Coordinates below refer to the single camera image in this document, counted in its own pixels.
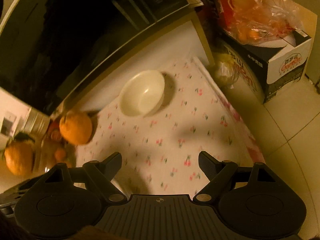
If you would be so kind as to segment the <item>large orange citrus on table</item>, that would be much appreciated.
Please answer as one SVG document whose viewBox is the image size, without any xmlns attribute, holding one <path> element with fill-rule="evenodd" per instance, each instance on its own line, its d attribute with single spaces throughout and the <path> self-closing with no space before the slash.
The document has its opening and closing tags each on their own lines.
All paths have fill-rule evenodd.
<svg viewBox="0 0 320 240">
<path fill-rule="evenodd" d="M 59 122 L 62 137 L 73 145 L 87 144 L 93 132 L 93 124 L 85 112 L 68 111 Z"/>
</svg>

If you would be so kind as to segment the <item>cherry print tablecloth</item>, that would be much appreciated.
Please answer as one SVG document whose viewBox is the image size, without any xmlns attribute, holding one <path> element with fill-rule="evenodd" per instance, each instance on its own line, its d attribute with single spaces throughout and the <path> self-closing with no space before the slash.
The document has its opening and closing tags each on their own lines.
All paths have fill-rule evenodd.
<svg viewBox="0 0 320 240">
<path fill-rule="evenodd" d="M 219 161 L 251 167 L 264 161 L 257 142 L 201 61 L 164 69 L 166 97 L 154 115 L 125 116 L 113 100 L 98 113 L 92 141 L 76 150 L 76 165 L 121 153 L 115 176 L 125 194 L 188 194 L 208 182 L 198 166 L 206 151 Z"/>
</svg>

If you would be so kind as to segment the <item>plastic bag of fruit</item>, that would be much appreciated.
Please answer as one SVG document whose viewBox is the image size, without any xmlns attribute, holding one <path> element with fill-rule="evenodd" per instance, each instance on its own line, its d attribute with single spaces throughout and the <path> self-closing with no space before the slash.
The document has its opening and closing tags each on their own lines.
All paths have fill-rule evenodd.
<svg viewBox="0 0 320 240">
<path fill-rule="evenodd" d="M 293 0 L 231 0 L 233 14 L 226 32 L 240 44 L 257 45 L 302 30 Z"/>
</svg>

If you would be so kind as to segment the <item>large white bowl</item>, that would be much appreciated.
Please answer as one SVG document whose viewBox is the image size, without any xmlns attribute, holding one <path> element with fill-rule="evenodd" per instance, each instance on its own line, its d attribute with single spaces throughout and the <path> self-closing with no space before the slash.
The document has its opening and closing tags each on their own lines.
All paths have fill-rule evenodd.
<svg viewBox="0 0 320 240">
<path fill-rule="evenodd" d="M 126 183 L 124 183 L 122 180 L 118 179 L 118 178 L 113 178 L 111 180 L 111 183 L 119 190 L 123 193 L 123 195 L 129 199 L 131 196 L 131 190 L 130 188 L 127 186 Z"/>
</svg>

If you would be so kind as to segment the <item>glass jar with small oranges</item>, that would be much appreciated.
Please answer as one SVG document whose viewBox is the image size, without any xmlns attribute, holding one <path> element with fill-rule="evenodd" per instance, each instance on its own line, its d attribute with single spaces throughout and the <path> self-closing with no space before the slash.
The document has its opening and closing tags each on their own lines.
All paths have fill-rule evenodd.
<svg viewBox="0 0 320 240">
<path fill-rule="evenodd" d="M 58 163 L 75 167 L 75 147 L 65 140 L 57 121 L 51 121 L 43 137 L 35 141 L 34 172 L 44 174 Z"/>
</svg>

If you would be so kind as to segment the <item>cream bowl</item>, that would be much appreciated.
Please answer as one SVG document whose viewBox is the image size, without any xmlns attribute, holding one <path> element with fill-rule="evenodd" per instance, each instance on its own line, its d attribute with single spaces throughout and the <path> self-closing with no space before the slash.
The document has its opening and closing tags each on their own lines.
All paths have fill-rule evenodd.
<svg viewBox="0 0 320 240">
<path fill-rule="evenodd" d="M 125 83 L 119 107 L 126 116 L 148 116 L 159 110 L 164 100 L 165 78 L 158 70 L 145 70 Z"/>
</svg>

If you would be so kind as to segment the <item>large orange citrus on jar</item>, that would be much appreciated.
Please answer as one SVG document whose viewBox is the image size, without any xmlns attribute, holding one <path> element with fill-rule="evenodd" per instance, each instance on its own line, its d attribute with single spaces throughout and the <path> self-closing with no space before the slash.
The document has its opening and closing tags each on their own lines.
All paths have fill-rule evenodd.
<svg viewBox="0 0 320 240">
<path fill-rule="evenodd" d="M 8 170 L 15 176 L 29 176 L 35 165 L 35 140 L 18 132 L 1 151 Z"/>
</svg>

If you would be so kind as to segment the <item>white water bottle carton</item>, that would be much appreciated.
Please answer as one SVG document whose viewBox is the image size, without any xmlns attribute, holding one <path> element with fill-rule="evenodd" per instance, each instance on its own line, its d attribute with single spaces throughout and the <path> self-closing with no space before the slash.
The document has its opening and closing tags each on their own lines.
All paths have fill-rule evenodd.
<svg viewBox="0 0 320 240">
<path fill-rule="evenodd" d="M 261 103 L 300 80 L 312 47 L 312 38 L 304 31 L 257 46 L 242 45 L 227 34 L 222 40 L 240 77 Z"/>
</svg>

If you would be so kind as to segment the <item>black microwave oven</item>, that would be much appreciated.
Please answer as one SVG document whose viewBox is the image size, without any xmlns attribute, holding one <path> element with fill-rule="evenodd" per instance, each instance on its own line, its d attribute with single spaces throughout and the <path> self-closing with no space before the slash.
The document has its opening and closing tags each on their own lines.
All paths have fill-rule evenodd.
<svg viewBox="0 0 320 240">
<path fill-rule="evenodd" d="M 1 22 L 1 88 L 46 115 L 199 0 L 15 0 Z"/>
</svg>

